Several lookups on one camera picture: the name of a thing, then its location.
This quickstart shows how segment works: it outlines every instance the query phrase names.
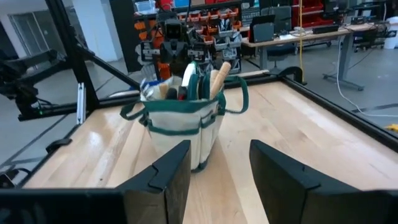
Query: concrete floor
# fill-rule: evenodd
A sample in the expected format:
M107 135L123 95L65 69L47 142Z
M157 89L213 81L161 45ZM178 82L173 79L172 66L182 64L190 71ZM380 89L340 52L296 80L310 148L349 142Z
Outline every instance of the concrete floor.
M336 68L338 49L335 46L327 48L325 45L310 47L304 51L303 66L307 88L328 98L348 110L356 109L344 100L338 93L337 85L333 81L324 80L322 73L333 73ZM355 64L367 52L353 54L351 64ZM374 49L361 63L348 72L348 79L365 85L364 91L341 86L343 94L359 105L360 108L372 108L380 105L398 103L398 74L396 60L398 50ZM114 62L113 66L126 72L124 61ZM291 55L286 60L278 62L278 67L299 66L299 56ZM250 63L243 61L243 72L257 70ZM108 96L115 91L126 90L129 87L112 78L108 72L96 65L88 63L88 70L95 88L99 88L98 97ZM140 80L141 74L133 74L132 78ZM48 78L36 87L40 91L39 97L53 103L69 103L76 101L77 84L71 70L60 72ZM33 121L18 122L17 110L13 101L0 96L0 171L6 170L10 165L32 169L46 155L45 147L52 141L63 138L75 125L75 114L38 119ZM368 111L369 114L398 115L398 107L386 110ZM380 126L397 123L398 118L370 117L358 113L373 123Z

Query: black metal frame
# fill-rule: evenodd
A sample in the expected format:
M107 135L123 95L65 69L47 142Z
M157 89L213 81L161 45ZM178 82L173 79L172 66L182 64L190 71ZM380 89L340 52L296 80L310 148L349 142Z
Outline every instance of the black metal frame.
M45 2L49 7L49 11L54 21L55 27L57 28L58 34L65 48L65 52L67 54L67 63L73 69L77 82L85 84L87 116L89 116L96 109L112 106L121 106L125 105L126 103L135 101L136 98L126 98L124 96L111 99L98 99L93 86L93 82L91 81L85 64L85 58L93 61L95 64L99 65L101 68L105 69L116 78L122 80L130 86L133 86L134 88L139 89L139 84L132 78L128 77L116 68L112 67L110 64L97 57L93 52L84 48L84 46L79 43L79 41L75 38L75 32L73 30L73 27L70 25L70 21L65 11L65 6L63 5L63 2L61 0L46 0ZM52 105L48 108L42 108L41 113L21 114L19 115L18 120L26 121L30 119L70 114L75 113L76 109L76 103Z
M73 34L66 29L68 27L68 23L65 21L65 16L62 17L62 13L59 13L57 15L57 10L60 12L65 12L64 9L60 8L62 6L62 1L61 0L46 0L47 4L49 5L50 12L52 13L54 17L54 22L56 23L57 29L60 32L60 35L62 36L62 41L66 43L65 49L68 49L67 53L71 55L77 55L76 58L70 58L71 61L74 61L72 63L73 71L75 72L76 78L80 80L81 82L88 82L89 88L92 89L92 83L90 80L90 77L88 76L87 69L85 67L84 60L82 58L81 52L78 51L78 49L74 45L74 38ZM287 77L287 75L293 74L294 78L291 79ZM270 83L270 82L282 82L285 83L287 86L291 87L295 91L299 92L303 96L307 97L308 99L314 101L316 104L322 106L324 109L330 111L334 115L338 116L339 118L343 119L350 125L353 125L354 127L360 129L367 135L371 136L375 140L379 141L383 145L389 147L393 151L398 153L398 138L392 135L391 133L377 127L375 124L372 124L369 121L366 121L363 118L360 118L356 116L353 112L350 112L334 103L331 101L325 99L324 97L316 94L315 92L305 88L301 83L302 79L302 74L297 74L297 73L285 73L284 75L272 75L268 73L262 73L260 75L253 75L249 77L244 77L246 83L248 85L261 85L265 83ZM224 84L224 87L226 89L230 88L237 88L239 87L238 82L226 82ZM97 99L96 95L90 95L90 99L93 100L94 102L89 102L91 103L91 111L98 108L107 108L111 106L119 106L119 105L125 105L127 103L132 103L136 102L139 100L139 94L132 94L132 95L127 95L127 96L120 96L120 97L115 97L115 98L107 98L103 100ZM69 112L72 112L72 110L75 109L74 104L70 104L67 106L62 106L63 108L59 108L60 111L65 111L66 107L68 108ZM71 135L76 131L76 129L79 126L75 126L66 136L65 139L69 139ZM24 180L18 185L19 187L22 187L41 167L42 165L51 158L52 155L54 155L57 151L57 148L53 149L51 153L49 153L40 163L38 166L32 170L32 172L24 178Z
M269 73L262 73L259 75L252 75L248 77L244 77L246 83L248 86L251 85L262 85L266 83L271 83L271 82L282 82L292 88L293 90L299 92L303 96L307 97L308 99L312 100L316 104L320 105L324 109L328 110L329 112L333 113L337 117L343 119L350 125L354 126L355 128L358 128L365 134L369 135L373 139L379 141L381 144L389 147L396 153L398 153L398 138L391 134L390 132L383 130L373 124L372 122L369 122L363 118L360 118L359 116L356 116L355 113L348 111L335 103L332 103L328 99L316 94L312 90L309 90L308 88L305 88L303 84L299 82L301 80L301 75L294 75L293 79L288 77L287 75L270 75ZM224 84L225 89L231 89L231 88L239 88L240 83L239 82L226 82ZM134 95L129 95L129 96L124 96L126 99L130 99L131 102L133 101L138 101L139 100L139 94L134 94ZM65 136L65 139L68 139L72 136L72 134L79 128L78 125L73 127L73 129ZM21 183L18 184L18 187L22 187L50 158L52 155L56 153L57 149L55 149L53 152L49 153L33 170L32 172L27 175Z

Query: metal leg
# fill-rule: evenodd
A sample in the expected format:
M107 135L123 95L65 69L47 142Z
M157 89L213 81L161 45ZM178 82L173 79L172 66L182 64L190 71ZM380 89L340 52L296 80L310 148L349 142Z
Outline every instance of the metal leg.
M265 47L260 47L260 69L267 69L267 49Z
M79 83L77 88L76 123L83 124L86 120L86 88L84 83Z
M340 55L338 80L339 80L340 84L345 84L345 85L357 88L358 91L362 91L364 89L364 86L347 81L349 59L351 58L351 54L353 53L353 49L352 49L353 42L354 42L354 34L353 33L350 33L345 36L344 41L343 41L342 50L341 50L341 55ZM324 79L332 78L333 80L337 80L336 74L334 74L334 75L323 74L323 78Z

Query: desk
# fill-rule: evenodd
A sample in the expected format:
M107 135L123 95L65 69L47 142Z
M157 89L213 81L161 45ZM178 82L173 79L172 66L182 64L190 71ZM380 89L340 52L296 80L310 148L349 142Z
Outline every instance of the desk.
M340 64L339 64L339 81L341 83L347 84L349 86L353 86L357 88L359 91L363 90L362 85L357 85L355 83L347 81L347 71L349 67L349 61L352 54L352 46L354 42L354 32L366 31L374 29L375 26L373 24L361 24L361 25L350 25L346 27L340 27L336 32L329 32L325 34L312 34L312 30L306 31L302 36L302 40L318 40L325 38L333 38L339 36L345 36L343 41L343 48L341 50L340 55ZM280 45L280 44L289 44L289 43L297 43L300 42L300 37L293 37L291 39L280 40L279 38L274 39L273 41L260 42L260 43L250 43L247 38L242 40L242 44L248 47L259 47L260 48L260 69L267 68L267 47ZM325 75L324 78L335 78L329 75Z
M241 107L240 89L225 94L229 109ZM250 86L249 95L246 113L225 116L206 169L192 174L184 223L267 223L251 139L359 189L398 188L398 154L388 147L282 82ZM24 187L115 187L154 162L145 128L119 112L94 111Z

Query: tool bag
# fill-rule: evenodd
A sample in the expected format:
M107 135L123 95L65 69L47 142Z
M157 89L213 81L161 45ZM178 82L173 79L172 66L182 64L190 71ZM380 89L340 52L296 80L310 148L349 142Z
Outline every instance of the tool bag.
M200 79L203 79L202 84L197 85ZM194 88L188 88L187 100L144 101L141 98L141 101L124 106L120 115L129 121L139 118L139 122L147 128L159 156L163 156L181 141L191 140L191 170L200 171L206 166L225 113L241 114L249 106L248 86L243 78L226 78L226 81L238 81L241 84L243 107L240 111L226 109L223 89L212 100L209 99L209 79L209 76L193 75L189 86ZM205 94L201 100L195 100L199 88ZM129 114L137 103L142 103L144 108Z

